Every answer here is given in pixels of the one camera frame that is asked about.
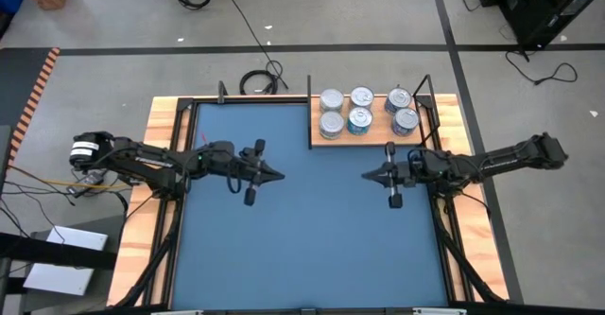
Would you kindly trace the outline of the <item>black flat beam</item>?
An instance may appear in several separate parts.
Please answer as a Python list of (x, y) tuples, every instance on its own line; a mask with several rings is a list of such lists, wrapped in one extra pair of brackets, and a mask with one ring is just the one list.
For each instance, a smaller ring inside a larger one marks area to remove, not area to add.
[(117, 254), (0, 233), (0, 257), (57, 266), (112, 270)]

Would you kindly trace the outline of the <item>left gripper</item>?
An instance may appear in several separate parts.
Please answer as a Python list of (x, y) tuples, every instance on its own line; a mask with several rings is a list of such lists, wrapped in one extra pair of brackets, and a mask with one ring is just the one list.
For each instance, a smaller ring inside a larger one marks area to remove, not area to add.
[(271, 168), (266, 162), (262, 163), (261, 156), (265, 149), (266, 141), (263, 139), (257, 139), (253, 148), (243, 149), (243, 158), (246, 161), (249, 169), (251, 170), (250, 184), (246, 189), (244, 203), (247, 206), (253, 206), (256, 197), (256, 189), (261, 183), (261, 165), (262, 174), (268, 177), (262, 178), (262, 184), (273, 183), (281, 181), (285, 178), (285, 175), (273, 168)]

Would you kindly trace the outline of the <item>black table frame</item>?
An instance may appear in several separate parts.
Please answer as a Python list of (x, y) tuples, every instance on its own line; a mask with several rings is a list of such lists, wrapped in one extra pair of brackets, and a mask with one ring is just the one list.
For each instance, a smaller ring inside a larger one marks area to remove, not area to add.
[[(455, 94), (435, 94), (441, 125), (440, 145), (454, 153), (468, 154), (471, 143), (467, 136), (462, 110)], [(307, 93), (303, 95), (258, 96), (156, 96), (152, 100), (144, 141), (161, 148), (190, 149), (194, 142), (194, 125), (198, 109), (195, 101), (203, 103), (224, 102), (235, 104), (295, 104), (306, 109), (303, 124), (304, 137), (309, 140), (307, 119)], [(138, 279), (166, 236), (175, 214), (172, 201), (152, 199), (144, 186), (133, 189), (130, 197), (131, 218), (127, 221), (112, 275), (108, 305), (122, 300)], [(491, 290), (503, 298), (509, 298), (512, 288), (507, 285), (502, 258), (496, 245), (492, 228), (493, 210), (485, 211), (483, 202), (496, 204), (493, 185), (469, 185), (462, 195), (453, 201), (440, 203), (441, 217), (451, 234), (458, 234), (458, 243), (466, 258)]]

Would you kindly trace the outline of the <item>dark mat with striped edge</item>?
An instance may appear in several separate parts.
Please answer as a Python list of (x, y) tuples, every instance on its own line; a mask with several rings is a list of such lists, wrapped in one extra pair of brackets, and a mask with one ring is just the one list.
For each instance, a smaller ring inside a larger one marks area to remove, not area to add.
[(60, 52), (57, 47), (0, 48), (0, 190)]

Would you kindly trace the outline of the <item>teal yellowfin tuna can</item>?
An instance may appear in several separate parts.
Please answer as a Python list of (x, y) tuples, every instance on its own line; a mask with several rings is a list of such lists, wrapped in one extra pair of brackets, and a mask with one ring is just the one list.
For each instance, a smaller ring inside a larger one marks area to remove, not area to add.
[(362, 130), (370, 129), (373, 121), (372, 112), (365, 108), (352, 108), (349, 112), (347, 129), (349, 130)]
[(374, 101), (373, 91), (366, 86), (357, 86), (350, 93), (351, 105), (356, 108), (370, 109)]

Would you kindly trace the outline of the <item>wooden shelf board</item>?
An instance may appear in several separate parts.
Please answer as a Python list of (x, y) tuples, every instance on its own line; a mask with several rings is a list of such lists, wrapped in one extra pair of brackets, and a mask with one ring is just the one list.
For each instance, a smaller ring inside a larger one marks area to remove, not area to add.
[(320, 96), (312, 95), (310, 100), (311, 145), (313, 147), (370, 147), (384, 146), (392, 141), (398, 146), (415, 146), (422, 143), (421, 126), (410, 135), (396, 135), (391, 128), (391, 115), (384, 109), (386, 94), (377, 94), (371, 106), (373, 121), (369, 131), (363, 135), (353, 135), (343, 129), (336, 140), (328, 140), (320, 134)]

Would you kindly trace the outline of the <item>black metal shelf frame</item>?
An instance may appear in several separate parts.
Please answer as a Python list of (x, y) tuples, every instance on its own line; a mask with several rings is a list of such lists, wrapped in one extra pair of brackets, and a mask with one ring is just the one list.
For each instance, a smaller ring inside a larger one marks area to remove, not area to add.
[[(309, 129), (309, 148), (311, 145), (311, 125), (310, 125), (310, 100), (311, 100), (311, 83), (310, 78), (307, 78), (307, 119)], [(418, 87), (412, 91), (412, 101), (410, 108), (417, 112), (420, 117), (422, 143), (415, 146), (430, 149), (439, 149), (439, 127), (441, 125), (437, 101), (435, 97), (432, 78), (430, 75), (425, 75)]]

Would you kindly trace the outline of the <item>white table bracket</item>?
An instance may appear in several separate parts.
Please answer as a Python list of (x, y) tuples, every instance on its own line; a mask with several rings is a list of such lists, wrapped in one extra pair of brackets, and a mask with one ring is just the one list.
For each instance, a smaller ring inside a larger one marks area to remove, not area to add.
[(412, 315), (467, 315), (467, 310), (450, 307), (413, 307)]

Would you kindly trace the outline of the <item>blue table mat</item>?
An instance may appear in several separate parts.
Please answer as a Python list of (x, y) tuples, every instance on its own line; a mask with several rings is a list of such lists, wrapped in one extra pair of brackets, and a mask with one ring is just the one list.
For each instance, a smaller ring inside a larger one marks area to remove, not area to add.
[(253, 206), (224, 178), (194, 181), (184, 206), (173, 283), (178, 310), (443, 306), (447, 302), (425, 186), (388, 191), (362, 174), (380, 148), (311, 149), (302, 105), (199, 108), (196, 140), (238, 149), (266, 141), (285, 175)]

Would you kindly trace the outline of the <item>black power adapter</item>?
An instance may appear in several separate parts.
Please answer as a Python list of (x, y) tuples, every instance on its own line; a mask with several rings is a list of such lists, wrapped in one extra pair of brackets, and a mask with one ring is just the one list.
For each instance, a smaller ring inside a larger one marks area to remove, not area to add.
[(97, 186), (102, 185), (104, 179), (104, 171), (91, 171), (85, 176), (76, 178), (76, 181), (73, 184), (68, 185), (65, 190), (72, 197), (79, 198), (89, 192), (97, 190)]

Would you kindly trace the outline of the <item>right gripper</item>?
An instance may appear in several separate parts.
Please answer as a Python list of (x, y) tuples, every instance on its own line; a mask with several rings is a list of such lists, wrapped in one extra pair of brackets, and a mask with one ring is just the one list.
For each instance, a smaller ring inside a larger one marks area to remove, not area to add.
[(400, 209), (403, 207), (403, 194), (399, 191), (399, 169), (395, 162), (395, 145), (393, 142), (387, 142), (385, 145), (387, 162), (379, 168), (365, 172), (362, 177), (366, 180), (389, 186), (389, 207), (391, 209)]

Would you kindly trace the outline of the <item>white panel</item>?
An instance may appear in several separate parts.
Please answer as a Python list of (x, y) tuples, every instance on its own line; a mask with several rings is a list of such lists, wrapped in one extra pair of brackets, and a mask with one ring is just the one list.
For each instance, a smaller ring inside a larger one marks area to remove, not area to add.
[[(77, 247), (102, 251), (108, 236), (73, 228), (56, 226), (47, 236), (48, 242), (69, 244)], [(94, 270), (36, 263), (27, 276), (24, 287), (83, 296), (92, 279)]]

